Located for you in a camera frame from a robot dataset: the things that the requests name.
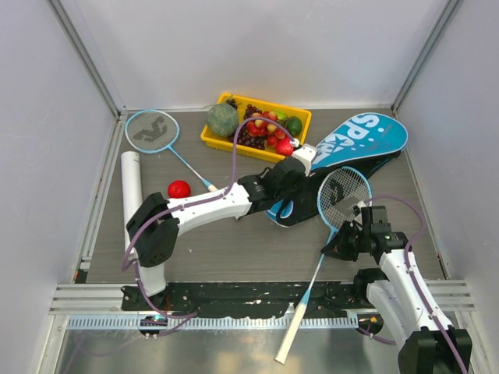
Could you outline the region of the blue racket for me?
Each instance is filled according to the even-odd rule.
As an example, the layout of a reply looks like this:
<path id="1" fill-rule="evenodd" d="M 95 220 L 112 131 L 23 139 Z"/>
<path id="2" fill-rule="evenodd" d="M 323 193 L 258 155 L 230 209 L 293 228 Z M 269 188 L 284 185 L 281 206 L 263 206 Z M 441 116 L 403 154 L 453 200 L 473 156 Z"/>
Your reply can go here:
<path id="1" fill-rule="evenodd" d="M 355 168 L 342 167 L 325 177 L 317 193 L 317 209 L 322 221 L 329 228 L 328 242 L 339 232 L 344 222 L 352 221 L 357 217 L 357 210 L 371 197 L 370 183 Z M 274 356 L 274 360 L 282 365 L 285 364 L 300 323 L 305 315 L 311 290 L 324 258 L 325 255 L 322 254 L 307 289 L 294 308 L 291 322 L 288 324 L 288 329 Z"/>
<path id="2" fill-rule="evenodd" d="M 168 113 L 158 109 L 144 109 L 129 117 L 125 124 L 125 136 L 129 144 L 145 154 L 171 151 L 210 191 L 218 188 L 203 177 L 176 150 L 173 144 L 179 138 L 178 122 Z"/>

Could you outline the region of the blue racket cover bag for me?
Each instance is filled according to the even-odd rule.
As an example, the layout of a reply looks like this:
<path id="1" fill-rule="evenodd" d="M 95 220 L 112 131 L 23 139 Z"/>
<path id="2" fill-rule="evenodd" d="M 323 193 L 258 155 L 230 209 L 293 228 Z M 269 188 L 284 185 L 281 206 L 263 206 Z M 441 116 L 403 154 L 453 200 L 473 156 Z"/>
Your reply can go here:
<path id="1" fill-rule="evenodd" d="M 348 166 L 370 178 L 398 157 L 407 141 L 405 126 L 387 115 L 367 112 L 347 119 L 317 144 L 304 189 L 278 201 L 266 215 L 285 228 L 316 216 L 318 189 L 329 173 Z"/>

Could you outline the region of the white shuttlecock tube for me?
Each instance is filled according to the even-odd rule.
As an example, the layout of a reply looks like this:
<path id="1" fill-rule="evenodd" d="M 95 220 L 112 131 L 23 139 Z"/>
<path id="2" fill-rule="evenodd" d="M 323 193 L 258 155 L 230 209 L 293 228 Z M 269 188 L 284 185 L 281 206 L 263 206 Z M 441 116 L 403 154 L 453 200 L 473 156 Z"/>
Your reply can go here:
<path id="1" fill-rule="evenodd" d="M 134 151 L 121 154 L 122 205 L 125 249 L 129 246 L 126 225 L 143 202 L 140 155 Z"/>

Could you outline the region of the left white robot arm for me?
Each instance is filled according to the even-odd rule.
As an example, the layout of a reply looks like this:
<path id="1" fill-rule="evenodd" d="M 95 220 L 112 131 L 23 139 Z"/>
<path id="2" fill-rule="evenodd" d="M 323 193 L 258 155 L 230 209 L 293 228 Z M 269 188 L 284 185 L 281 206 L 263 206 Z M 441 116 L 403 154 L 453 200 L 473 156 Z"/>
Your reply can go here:
<path id="1" fill-rule="evenodd" d="M 179 236 L 225 218 L 240 218 L 272 208 L 298 192 L 310 173 L 311 163 L 286 157 L 257 175 L 247 175 L 230 186 L 198 196 L 165 199 L 149 195 L 126 224 L 135 250 L 136 281 L 140 301 L 160 309 L 167 298 L 165 262 L 172 256 Z"/>

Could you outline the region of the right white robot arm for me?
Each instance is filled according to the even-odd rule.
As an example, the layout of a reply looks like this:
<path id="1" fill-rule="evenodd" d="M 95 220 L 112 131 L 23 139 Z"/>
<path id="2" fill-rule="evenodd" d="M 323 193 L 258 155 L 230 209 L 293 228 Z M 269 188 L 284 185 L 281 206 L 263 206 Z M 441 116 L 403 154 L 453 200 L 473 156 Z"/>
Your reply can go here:
<path id="1" fill-rule="evenodd" d="M 442 312 L 416 264 L 411 242 L 395 232 L 384 206 L 359 203 L 346 210 L 340 227 L 322 253 L 355 261 L 367 253 L 377 264 L 360 270 L 352 297 L 374 306 L 398 349 L 402 373 L 467 373 L 472 339 Z"/>

